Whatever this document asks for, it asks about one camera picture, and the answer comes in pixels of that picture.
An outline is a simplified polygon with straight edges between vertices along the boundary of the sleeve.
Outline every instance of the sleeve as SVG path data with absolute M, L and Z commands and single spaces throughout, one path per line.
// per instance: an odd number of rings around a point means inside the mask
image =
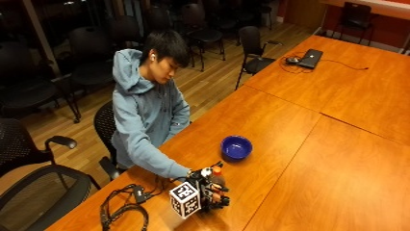
M 175 136 L 188 126 L 188 104 L 172 83 L 172 105 L 168 133 L 164 141 Z
M 113 110 L 117 131 L 131 162 L 162 177 L 184 176 L 188 169 L 168 159 L 151 145 L 137 107 L 131 96 L 123 97 L 118 92 L 114 92 Z

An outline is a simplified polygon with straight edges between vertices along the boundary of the wooden table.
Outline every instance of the wooden table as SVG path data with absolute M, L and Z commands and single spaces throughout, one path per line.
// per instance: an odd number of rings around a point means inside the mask
M 254 146 L 251 156 L 222 167 L 231 203 L 222 210 L 182 220 L 163 192 L 143 204 L 150 214 L 149 230 L 242 230 L 319 117 L 314 111 L 247 87 L 228 95 L 159 149 L 182 165 L 200 169 L 222 159 L 222 139 L 228 135 L 244 136 Z M 149 190 L 154 187 L 154 176 L 137 167 L 129 170 L 49 230 L 101 230 L 99 205 L 110 191 L 130 183 Z M 142 216 L 133 212 L 113 227 L 134 230 L 141 221 Z
M 410 147 L 323 116 L 244 230 L 410 230 Z
M 410 145 L 410 57 L 316 36 L 287 56 L 308 48 L 323 51 L 311 72 L 288 73 L 278 61 L 244 85 Z
M 405 126 L 410 115 L 408 93 L 401 92 L 410 81 L 400 77 L 407 58 L 315 36 L 287 55 L 303 54 L 307 48 L 324 51 L 311 73 L 291 74 L 276 61 L 159 147 L 192 169 L 222 158 L 220 140 L 228 135 L 248 138 L 254 151 L 246 160 L 222 167 L 230 205 L 182 220 L 170 207 L 167 191 L 175 185 L 168 183 L 142 204 L 149 230 L 410 229 L 408 130 L 381 129 Z M 368 69 L 352 70 L 324 60 Z M 377 64 L 393 65 L 389 75 Z M 368 102 L 376 107 L 359 106 Z M 358 123 L 361 114 L 368 115 Z M 388 116 L 389 124 L 379 124 Z M 376 134 L 383 132 L 391 140 Z M 154 175 L 131 168 L 49 230 L 101 230 L 99 205 L 130 183 L 149 191 Z M 122 202 L 118 197 L 113 208 Z M 126 212 L 111 230 L 138 230 L 141 224 L 142 216 Z

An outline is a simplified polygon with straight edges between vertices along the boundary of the cable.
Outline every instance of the cable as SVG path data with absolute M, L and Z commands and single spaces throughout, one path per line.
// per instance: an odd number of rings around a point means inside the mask
M 159 190 L 156 193 L 154 193 L 155 191 L 155 188 L 156 188 L 156 184 L 159 184 Z M 164 190 L 164 185 L 163 185 L 163 182 L 158 180 L 158 176 L 155 175 L 154 176 L 154 188 L 153 190 L 150 190 L 149 192 L 145 192 L 145 197 L 147 199 L 153 198 L 155 195 L 159 195 Z
M 171 179 L 168 182 L 172 183 L 172 182 L 175 182 L 176 180 L 180 180 L 180 179 L 187 179 L 187 177 L 179 176 L 179 177 Z
M 320 61 L 328 61 L 328 62 L 334 62 L 334 63 L 342 64 L 342 65 L 344 65 L 347 68 L 354 69 L 354 70 L 365 70 L 365 69 L 368 69 L 368 67 L 352 67 L 352 66 L 350 66 L 350 65 L 347 65 L 347 64 L 343 64 L 343 63 L 339 62 L 339 61 L 334 61 L 334 60 L 320 60 Z
M 284 57 L 282 57 L 280 62 L 279 62 L 279 67 L 284 72 L 288 72 L 291 74 L 312 72 L 312 70 L 306 70 L 304 68 L 302 68 L 296 64 L 287 64 L 286 58 L 296 58 L 299 62 L 303 60 L 303 58 L 300 58 L 299 56 L 284 56 Z
M 109 201 L 119 193 L 127 193 L 127 197 L 123 201 L 123 205 L 113 213 L 110 213 Z M 129 198 L 131 195 L 134 195 L 137 203 L 129 203 Z M 141 230 L 146 231 L 146 228 L 149 226 L 149 214 L 145 208 L 139 205 L 146 200 L 147 199 L 143 194 L 143 188 L 138 185 L 130 184 L 125 186 L 122 189 L 111 191 L 111 193 L 107 195 L 103 203 L 99 206 L 99 218 L 101 218 L 102 230 L 103 231 L 110 230 L 110 224 L 122 216 L 122 214 L 129 210 L 135 210 L 143 216 L 143 225 L 142 225 Z

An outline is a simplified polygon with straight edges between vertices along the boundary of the electronic device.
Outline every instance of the electronic device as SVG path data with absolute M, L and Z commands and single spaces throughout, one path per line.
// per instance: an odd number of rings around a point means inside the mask
M 186 182 L 168 191 L 171 208 L 180 218 L 199 210 L 207 212 L 228 205 L 228 197 L 224 196 L 228 189 L 215 182 L 212 167 L 222 167 L 222 162 L 190 172 Z
M 298 65 L 310 69 L 316 67 L 323 51 L 308 49 L 303 58 L 298 61 Z
M 287 64 L 287 65 L 295 65 L 295 64 L 298 64 L 298 58 L 296 58 L 296 57 L 287 57 L 287 58 L 286 58 L 286 64 Z

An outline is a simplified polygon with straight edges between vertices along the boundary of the person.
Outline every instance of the person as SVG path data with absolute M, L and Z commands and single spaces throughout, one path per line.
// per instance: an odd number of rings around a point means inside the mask
M 188 168 L 156 149 L 188 125 L 188 105 L 171 79 L 187 63 L 187 46 L 172 30 L 150 32 L 142 52 L 123 49 L 114 55 L 118 168 L 137 165 L 164 178 L 187 176 Z

